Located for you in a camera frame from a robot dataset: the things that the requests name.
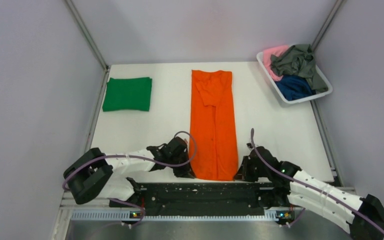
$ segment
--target white tabletop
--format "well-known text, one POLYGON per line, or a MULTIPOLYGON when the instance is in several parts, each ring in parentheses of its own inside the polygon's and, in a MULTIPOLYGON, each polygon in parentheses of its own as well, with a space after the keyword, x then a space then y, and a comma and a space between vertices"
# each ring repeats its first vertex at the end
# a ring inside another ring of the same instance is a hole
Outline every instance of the white tabletop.
MULTIPOLYGON (((334 180, 311 104, 280 106, 257 62, 112 65, 110 78, 152 78, 150 110, 101 109, 91 147, 106 154, 128 153, 168 143, 178 131, 189 132, 191 70, 233 73, 238 166, 250 153, 246 143, 250 142, 251 128, 255 128, 255 143, 270 150, 279 161, 292 162, 321 181, 334 180)), ((171 168, 130 173, 127 177, 142 183, 210 182, 177 178, 171 168)))

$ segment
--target orange shirt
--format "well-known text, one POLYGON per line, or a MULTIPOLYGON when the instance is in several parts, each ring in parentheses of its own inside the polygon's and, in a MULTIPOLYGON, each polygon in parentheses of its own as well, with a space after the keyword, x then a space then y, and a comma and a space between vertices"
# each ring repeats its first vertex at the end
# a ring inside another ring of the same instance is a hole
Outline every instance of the orange shirt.
POLYGON ((232 72, 192 70, 190 134, 198 147, 190 162, 196 177, 232 181, 238 171, 232 72))

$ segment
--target white plastic basket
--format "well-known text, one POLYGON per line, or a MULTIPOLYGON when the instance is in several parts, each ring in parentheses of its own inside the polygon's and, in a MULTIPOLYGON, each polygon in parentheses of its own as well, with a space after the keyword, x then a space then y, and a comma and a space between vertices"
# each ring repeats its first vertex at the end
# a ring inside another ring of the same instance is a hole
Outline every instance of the white plastic basket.
POLYGON ((327 85, 327 91, 325 92, 322 92, 322 93, 318 93, 318 94, 314 94, 314 95, 311 95, 311 96, 307 96, 307 97, 303 97, 303 98, 300 98, 300 99, 296 99, 296 100, 292 100, 292 101, 289 101, 287 100, 284 95, 282 94, 282 92, 279 90, 278 86, 276 85, 275 81, 273 80, 273 78, 270 76, 269 72, 267 71, 266 67, 264 66, 263 64, 263 55, 264 53, 261 51, 257 54, 257 61, 259 62, 261 68, 264 70, 264 73, 265 75, 267 76, 266 79, 268 79, 270 82, 268 82, 268 84, 272 87, 273 89, 273 92, 276 92, 275 95, 277 96, 280 104, 282 106, 291 106, 293 104, 298 104, 298 103, 303 103, 303 102, 307 102, 307 101, 311 101, 311 100, 314 100, 314 99, 318 99, 318 98, 321 98, 323 96, 326 96, 328 94, 331 94, 332 91, 334 90, 331 83, 328 81, 328 79, 326 78, 326 76, 323 74, 323 72, 320 70, 320 68, 316 65, 315 66, 315 70, 317 71, 317 73, 320 75, 321 79, 326 83, 327 85))

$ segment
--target folded green cloth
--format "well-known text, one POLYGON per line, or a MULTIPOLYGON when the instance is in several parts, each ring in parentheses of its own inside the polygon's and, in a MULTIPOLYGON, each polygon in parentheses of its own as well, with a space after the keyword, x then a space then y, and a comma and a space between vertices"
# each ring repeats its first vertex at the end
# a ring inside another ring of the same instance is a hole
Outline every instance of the folded green cloth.
POLYGON ((102 110, 109 112, 130 109, 148 112, 151 104, 151 88, 152 79, 150 77, 110 78, 106 84, 102 110))

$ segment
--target white wall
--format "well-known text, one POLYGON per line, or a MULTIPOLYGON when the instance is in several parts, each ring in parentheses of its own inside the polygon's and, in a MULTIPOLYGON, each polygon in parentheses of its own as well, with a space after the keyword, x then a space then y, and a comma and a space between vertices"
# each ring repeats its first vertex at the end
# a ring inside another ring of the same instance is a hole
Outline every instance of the white wall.
POLYGON ((103 70, 62 0, 0 0, 0 240, 46 240, 103 70))
POLYGON ((335 0, 74 0, 108 64, 255 61, 311 43, 335 0))
POLYGON ((384 1, 347 1, 317 50, 319 101, 347 185, 384 205, 384 1))

